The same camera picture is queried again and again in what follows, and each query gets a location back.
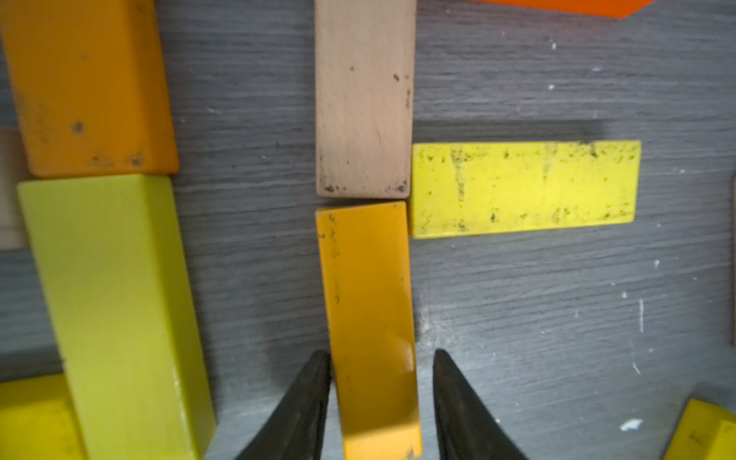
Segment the yellow block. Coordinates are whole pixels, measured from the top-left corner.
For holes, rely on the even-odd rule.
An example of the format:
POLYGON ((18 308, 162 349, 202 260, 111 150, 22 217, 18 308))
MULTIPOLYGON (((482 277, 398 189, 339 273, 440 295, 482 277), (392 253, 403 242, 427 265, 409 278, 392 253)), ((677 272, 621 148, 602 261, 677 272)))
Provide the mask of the yellow block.
POLYGON ((735 415, 691 399, 664 454, 665 460, 735 460, 735 415))
POLYGON ((416 144, 410 233, 432 239, 629 223, 641 157, 636 140, 416 144))
POLYGON ((65 375, 1 385, 3 459, 86 459, 65 375))
POLYGON ((22 215, 93 459, 201 459, 216 431, 172 181, 26 181, 22 215))

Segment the orange-yellow block bottom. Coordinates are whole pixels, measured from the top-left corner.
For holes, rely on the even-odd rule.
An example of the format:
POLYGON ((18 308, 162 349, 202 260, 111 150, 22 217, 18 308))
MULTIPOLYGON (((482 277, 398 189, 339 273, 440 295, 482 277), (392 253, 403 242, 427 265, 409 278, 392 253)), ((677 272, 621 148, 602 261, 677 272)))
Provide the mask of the orange-yellow block bottom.
POLYGON ((324 299, 348 459, 423 453, 406 205, 315 214, 324 299))

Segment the natural wood block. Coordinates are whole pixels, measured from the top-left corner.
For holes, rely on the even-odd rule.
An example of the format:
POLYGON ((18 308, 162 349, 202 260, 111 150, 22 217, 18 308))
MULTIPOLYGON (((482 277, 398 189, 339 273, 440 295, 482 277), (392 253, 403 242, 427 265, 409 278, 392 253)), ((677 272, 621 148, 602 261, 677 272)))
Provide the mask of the natural wood block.
POLYGON ((15 128, 1 128, 1 250, 17 250, 28 245, 19 205, 17 185, 31 177, 21 134, 15 128))
POLYGON ((316 192, 410 192, 417 4, 314 4, 316 192))

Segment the orange block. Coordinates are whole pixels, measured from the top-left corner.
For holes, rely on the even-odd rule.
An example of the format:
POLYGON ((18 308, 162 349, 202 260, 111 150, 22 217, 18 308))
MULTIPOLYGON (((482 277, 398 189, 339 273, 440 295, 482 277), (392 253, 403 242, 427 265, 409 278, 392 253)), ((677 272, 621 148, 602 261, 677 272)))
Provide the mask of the orange block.
POLYGON ((178 172, 153 1, 4 1, 1 41, 34 176, 178 172))
POLYGON ((621 19, 654 3, 654 0, 480 0, 480 2, 621 19))

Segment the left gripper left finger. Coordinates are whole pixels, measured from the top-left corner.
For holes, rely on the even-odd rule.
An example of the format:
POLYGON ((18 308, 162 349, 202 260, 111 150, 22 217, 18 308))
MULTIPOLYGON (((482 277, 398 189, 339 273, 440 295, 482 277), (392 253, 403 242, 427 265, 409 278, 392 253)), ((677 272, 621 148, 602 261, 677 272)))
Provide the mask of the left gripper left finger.
POLYGON ((319 459, 332 383, 331 355, 312 353, 239 459, 319 459))

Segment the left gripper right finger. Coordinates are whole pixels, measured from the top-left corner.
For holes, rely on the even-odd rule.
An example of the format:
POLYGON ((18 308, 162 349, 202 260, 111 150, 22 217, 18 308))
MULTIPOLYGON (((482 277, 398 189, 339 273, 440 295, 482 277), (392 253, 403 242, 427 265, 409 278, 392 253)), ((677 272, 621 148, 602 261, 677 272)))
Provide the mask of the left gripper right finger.
POLYGON ((442 460, 525 458, 444 349, 434 354, 433 402, 442 460))

